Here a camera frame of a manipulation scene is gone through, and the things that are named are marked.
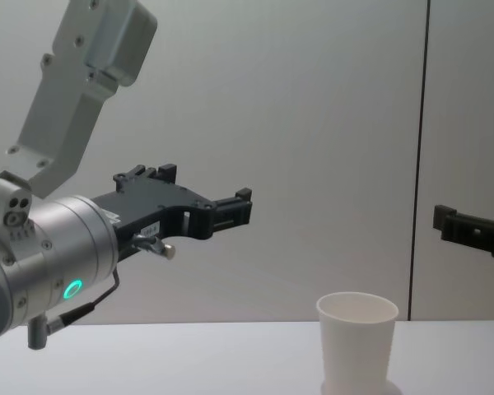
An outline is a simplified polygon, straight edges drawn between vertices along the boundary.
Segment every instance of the table surface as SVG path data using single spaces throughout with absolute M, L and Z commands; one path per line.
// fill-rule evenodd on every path
M 494 322 L 397 323 L 391 395 L 494 395 Z M 0 338 L 0 395 L 320 395 L 318 323 L 75 326 Z

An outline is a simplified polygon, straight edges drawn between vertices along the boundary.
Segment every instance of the sticker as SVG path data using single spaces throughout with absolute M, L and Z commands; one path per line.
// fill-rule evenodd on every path
M 115 214 L 114 212 L 104 210 L 104 209 L 103 209 L 103 212 L 104 212 L 106 218 L 108 218 L 108 221 L 110 221 L 110 224 L 115 225 L 121 221 L 121 216 L 119 214 Z
M 147 226 L 146 228 L 141 230 L 141 235 L 146 237 L 153 237 L 158 235 L 160 231 L 161 231 L 160 222 L 156 222 L 155 224 L 151 224 L 150 226 Z

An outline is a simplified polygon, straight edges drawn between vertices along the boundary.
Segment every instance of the white paper cup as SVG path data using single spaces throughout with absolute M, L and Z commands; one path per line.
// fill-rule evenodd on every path
M 324 395 L 383 395 L 398 307 L 360 292 L 317 302 L 322 332 Z

